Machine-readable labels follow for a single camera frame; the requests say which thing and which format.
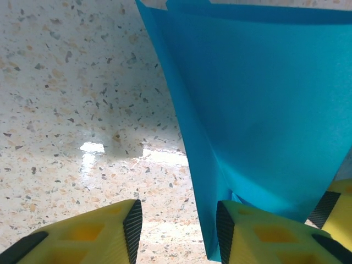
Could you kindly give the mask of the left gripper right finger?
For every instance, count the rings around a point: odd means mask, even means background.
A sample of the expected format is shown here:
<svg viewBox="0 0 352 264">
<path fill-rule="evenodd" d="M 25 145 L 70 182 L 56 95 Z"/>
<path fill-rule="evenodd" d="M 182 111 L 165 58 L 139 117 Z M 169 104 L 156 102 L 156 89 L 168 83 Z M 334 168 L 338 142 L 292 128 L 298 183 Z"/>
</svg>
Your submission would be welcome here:
<svg viewBox="0 0 352 264">
<path fill-rule="evenodd" d="M 344 246 L 330 234 L 234 201 L 218 201 L 222 263 L 344 263 Z"/>
</svg>

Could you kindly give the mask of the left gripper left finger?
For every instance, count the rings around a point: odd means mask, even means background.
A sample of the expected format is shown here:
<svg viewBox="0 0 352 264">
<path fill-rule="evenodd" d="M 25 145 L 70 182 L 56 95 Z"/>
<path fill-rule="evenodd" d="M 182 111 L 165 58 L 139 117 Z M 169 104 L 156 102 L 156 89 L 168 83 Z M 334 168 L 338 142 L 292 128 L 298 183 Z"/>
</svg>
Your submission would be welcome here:
<svg viewBox="0 0 352 264">
<path fill-rule="evenodd" d="M 1 263 L 136 263 L 141 230 L 141 201 L 124 200 L 32 232 Z"/>
</svg>

